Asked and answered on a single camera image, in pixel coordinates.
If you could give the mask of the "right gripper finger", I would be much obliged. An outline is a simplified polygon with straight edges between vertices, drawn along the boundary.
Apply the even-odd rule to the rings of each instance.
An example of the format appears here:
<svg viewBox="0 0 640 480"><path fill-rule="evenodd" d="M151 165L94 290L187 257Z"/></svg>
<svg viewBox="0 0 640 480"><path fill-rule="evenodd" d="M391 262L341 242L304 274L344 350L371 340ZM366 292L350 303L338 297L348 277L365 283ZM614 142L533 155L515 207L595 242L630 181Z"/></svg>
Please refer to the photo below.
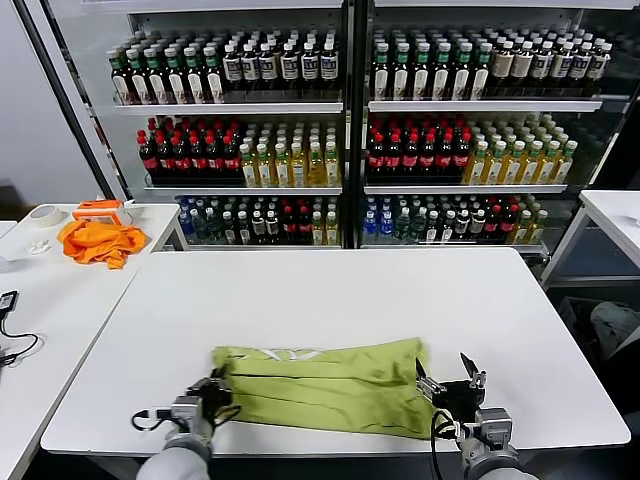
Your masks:
<svg viewBox="0 0 640 480"><path fill-rule="evenodd" d="M419 359L415 360L416 388L428 400L439 397L446 392L446 388L429 377Z"/></svg>
<svg viewBox="0 0 640 480"><path fill-rule="evenodd" d="M486 383L486 371L480 370L476 363L464 353L460 353L463 366L470 379L470 387L484 389Z"/></svg>

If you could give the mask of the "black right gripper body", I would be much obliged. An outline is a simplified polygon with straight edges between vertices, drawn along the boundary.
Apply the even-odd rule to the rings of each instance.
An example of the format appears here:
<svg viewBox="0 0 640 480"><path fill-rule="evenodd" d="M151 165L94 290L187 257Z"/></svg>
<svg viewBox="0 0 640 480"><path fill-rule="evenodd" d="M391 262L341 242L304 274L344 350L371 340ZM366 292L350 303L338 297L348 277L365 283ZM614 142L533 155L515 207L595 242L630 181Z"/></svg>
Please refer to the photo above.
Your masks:
<svg viewBox="0 0 640 480"><path fill-rule="evenodd" d="M448 411L453 420L461 423L473 423L484 400L485 389L469 380L444 382L433 394L433 406Z"/></svg>

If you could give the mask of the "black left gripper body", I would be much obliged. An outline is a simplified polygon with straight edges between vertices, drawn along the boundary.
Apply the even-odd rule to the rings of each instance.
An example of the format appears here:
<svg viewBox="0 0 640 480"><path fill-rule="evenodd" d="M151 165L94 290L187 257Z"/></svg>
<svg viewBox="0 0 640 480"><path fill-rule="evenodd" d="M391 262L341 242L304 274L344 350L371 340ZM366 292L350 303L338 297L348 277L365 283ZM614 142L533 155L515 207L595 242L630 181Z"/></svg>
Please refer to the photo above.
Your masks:
<svg viewBox="0 0 640 480"><path fill-rule="evenodd" d="M202 414L211 425L216 424L221 411L233 404L231 388L224 378L202 378L188 388L190 396L202 400Z"/></svg>

